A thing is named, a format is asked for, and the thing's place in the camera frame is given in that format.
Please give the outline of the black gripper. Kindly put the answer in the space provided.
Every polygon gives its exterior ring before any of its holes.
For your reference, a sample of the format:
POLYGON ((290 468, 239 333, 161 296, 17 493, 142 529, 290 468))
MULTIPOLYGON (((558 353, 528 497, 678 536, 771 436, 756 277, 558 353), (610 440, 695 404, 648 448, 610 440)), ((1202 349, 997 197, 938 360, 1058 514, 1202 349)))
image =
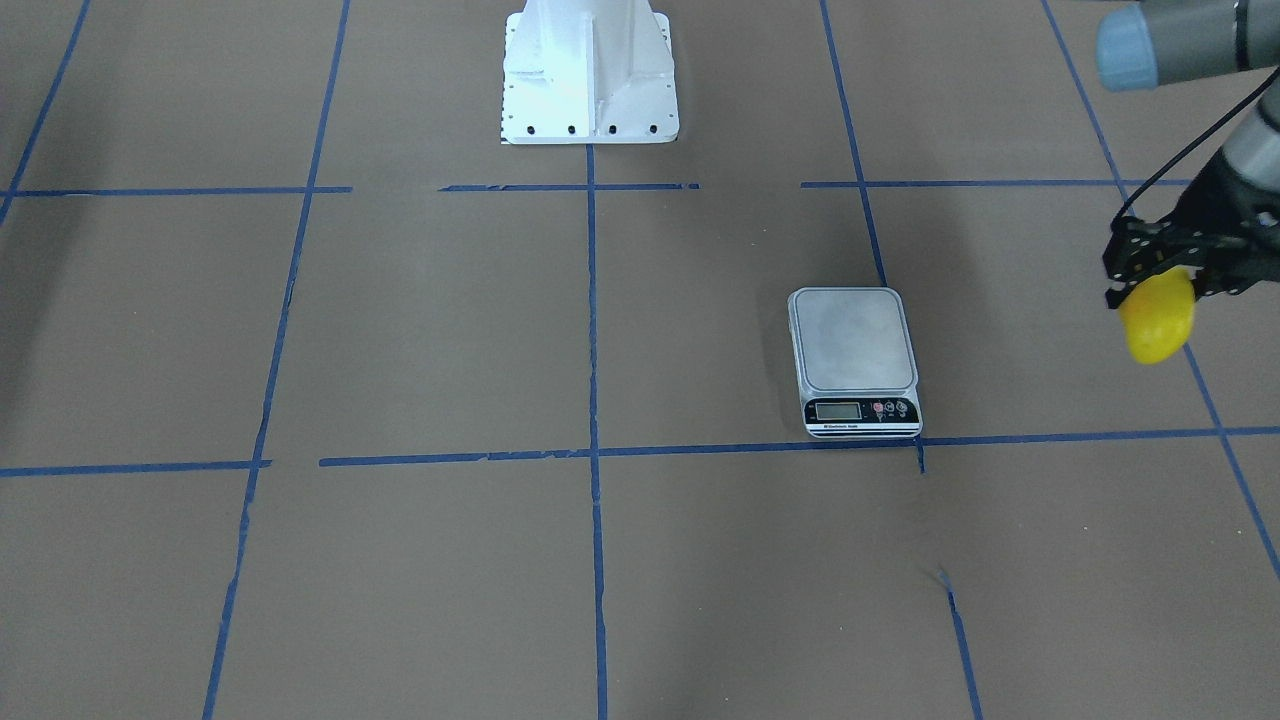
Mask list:
POLYGON ((1108 287, 1103 300, 1117 310, 1135 284, 1174 266, 1196 269, 1196 297, 1242 293, 1279 281, 1279 195, 1247 179, 1216 152, 1156 222, 1120 211, 1102 255, 1108 287))

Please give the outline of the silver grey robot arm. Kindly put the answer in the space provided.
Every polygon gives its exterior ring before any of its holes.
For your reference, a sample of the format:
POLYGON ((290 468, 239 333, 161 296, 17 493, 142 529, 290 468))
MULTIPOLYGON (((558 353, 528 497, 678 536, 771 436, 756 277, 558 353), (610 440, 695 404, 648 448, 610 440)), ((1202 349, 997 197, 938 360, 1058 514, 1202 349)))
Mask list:
POLYGON ((1135 1, 1098 24, 1094 61, 1112 92, 1267 70, 1201 138, 1230 136, 1169 214, 1147 222, 1123 205, 1111 220, 1106 302, 1119 309, 1146 281, 1189 266, 1193 299, 1238 295, 1277 279, 1279 17, 1275 1, 1135 1))

